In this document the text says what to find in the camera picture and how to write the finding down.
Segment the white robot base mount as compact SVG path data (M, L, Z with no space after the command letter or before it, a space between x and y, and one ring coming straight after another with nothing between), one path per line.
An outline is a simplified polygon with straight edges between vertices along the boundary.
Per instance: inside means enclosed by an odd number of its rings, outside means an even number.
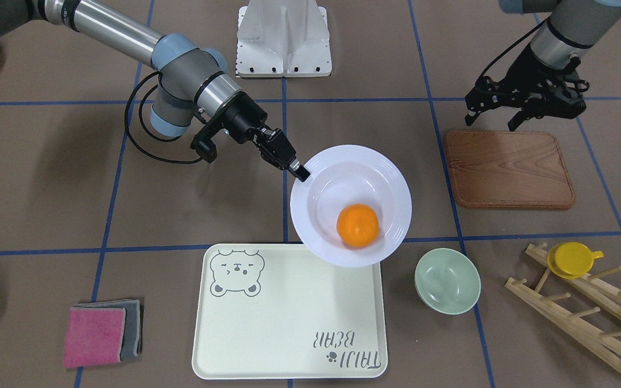
M333 71L326 8L316 1L250 1L238 10L235 74L328 77Z

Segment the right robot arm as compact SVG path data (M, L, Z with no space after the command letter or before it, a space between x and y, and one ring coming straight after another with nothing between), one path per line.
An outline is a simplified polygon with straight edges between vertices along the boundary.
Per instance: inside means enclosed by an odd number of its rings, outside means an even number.
M227 75L218 51L198 47L180 33L160 33L99 1L0 1L0 37L32 20L64 25L150 66L158 76L153 128L172 140L193 119L202 122L191 143L199 161L216 159L212 138L224 130L237 143L254 143L277 169L301 181L309 178L283 131L270 128L267 113Z

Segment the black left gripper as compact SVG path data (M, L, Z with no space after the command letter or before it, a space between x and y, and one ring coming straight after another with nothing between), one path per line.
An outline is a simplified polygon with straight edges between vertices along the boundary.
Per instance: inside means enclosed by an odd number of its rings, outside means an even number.
M535 106L540 101L537 93L537 74L540 71L564 71L576 69L576 55L567 54L567 63L559 69L547 66L537 58L527 45L510 65L507 74L493 80L485 71L478 76L478 89L471 89L464 98L467 115L464 123L472 126L481 113L500 107L516 108L517 113L507 122L508 130L516 131L525 121L535 117Z

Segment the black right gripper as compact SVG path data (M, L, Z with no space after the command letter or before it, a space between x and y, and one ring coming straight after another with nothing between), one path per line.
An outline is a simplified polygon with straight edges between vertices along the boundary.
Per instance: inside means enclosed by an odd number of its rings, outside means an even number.
M311 173L296 159L295 148L283 130L266 124L268 113L246 93L235 93L219 116L222 127L237 143L252 142L266 162L280 170L288 170L305 182Z

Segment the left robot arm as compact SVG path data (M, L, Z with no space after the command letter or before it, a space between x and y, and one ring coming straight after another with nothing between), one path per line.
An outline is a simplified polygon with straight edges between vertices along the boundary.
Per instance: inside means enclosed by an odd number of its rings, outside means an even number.
M500 81L481 71L464 98L466 125L500 107L516 109L507 123L510 131L532 119L573 120L584 113L583 95L590 85L577 68L621 19L621 1L500 1L499 7L507 14L549 15L525 34L527 46Z

